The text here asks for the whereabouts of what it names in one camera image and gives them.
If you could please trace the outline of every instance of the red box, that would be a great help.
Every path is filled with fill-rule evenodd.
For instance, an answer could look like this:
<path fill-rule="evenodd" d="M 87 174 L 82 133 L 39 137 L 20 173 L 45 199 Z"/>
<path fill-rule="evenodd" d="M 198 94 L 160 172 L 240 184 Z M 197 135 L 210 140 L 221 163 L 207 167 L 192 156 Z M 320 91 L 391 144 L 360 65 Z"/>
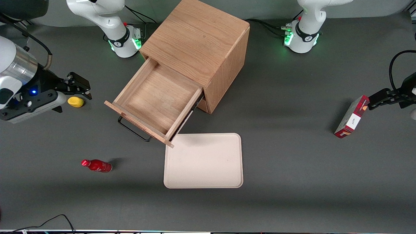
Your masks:
<path fill-rule="evenodd" d="M 338 128 L 334 133 L 335 136 L 344 138 L 350 135 L 357 127 L 364 112 L 367 110 L 369 102 L 370 100 L 365 95 L 355 100 L 345 113 L 341 123 L 338 125 Z"/>

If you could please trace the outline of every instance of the red bottle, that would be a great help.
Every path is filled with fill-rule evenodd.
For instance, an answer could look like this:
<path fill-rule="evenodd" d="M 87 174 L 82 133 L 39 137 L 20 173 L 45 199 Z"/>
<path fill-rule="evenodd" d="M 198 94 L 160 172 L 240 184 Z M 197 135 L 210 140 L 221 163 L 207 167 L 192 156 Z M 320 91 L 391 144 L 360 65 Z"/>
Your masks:
<path fill-rule="evenodd" d="M 90 170 L 92 171 L 96 171 L 96 172 L 110 172 L 111 169 L 113 169 L 113 166 L 108 163 L 108 162 L 103 162 L 101 160 L 98 159 L 93 159 L 93 160 L 82 160 L 81 165 L 84 167 L 88 167 Z"/>

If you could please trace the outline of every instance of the bottle cap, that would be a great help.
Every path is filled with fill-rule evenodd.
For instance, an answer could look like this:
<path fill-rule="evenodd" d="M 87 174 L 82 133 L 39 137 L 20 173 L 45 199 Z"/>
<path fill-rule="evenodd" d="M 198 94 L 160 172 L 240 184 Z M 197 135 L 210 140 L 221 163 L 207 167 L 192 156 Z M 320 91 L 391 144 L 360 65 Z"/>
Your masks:
<path fill-rule="evenodd" d="M 90 164 L 91 164 L 91 162 L 89 160 L 86 160 L 86 159 L 82 160 L 82 162 L 81 162 L 81 165 L 84 166 L 84 167 L 87 167 Z"/>

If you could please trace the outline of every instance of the yellow sponge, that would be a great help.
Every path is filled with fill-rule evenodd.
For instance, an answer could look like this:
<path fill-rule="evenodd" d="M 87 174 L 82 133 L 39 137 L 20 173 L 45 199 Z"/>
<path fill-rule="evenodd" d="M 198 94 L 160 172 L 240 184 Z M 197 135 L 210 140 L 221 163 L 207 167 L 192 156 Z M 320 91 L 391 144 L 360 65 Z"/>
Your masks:
<path fill-rule="evenodd" d="M 73 107 L 80 108 L 84 105 L 84 100 L 82 100 L 82 98 L 79 97 L 70 97 L 68 99 L 68 104 Z"/>

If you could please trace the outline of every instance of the white label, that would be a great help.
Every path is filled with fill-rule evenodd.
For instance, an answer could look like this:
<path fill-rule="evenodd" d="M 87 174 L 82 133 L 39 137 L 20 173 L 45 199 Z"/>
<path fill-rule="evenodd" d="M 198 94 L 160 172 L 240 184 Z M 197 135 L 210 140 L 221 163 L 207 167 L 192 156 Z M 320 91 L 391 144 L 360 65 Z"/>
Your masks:
<path fill-rule="evenodd" d="M 347 126 L 352 128 L 353 130 L 355 130 L 355 127 L 357 127 L 358 122 L 360 121 L 360 119 L 361 119 L 360 116 L 353 113 L 351 115 L 351 117 L 349 118 L 348 122 L 347 122 Z"/>

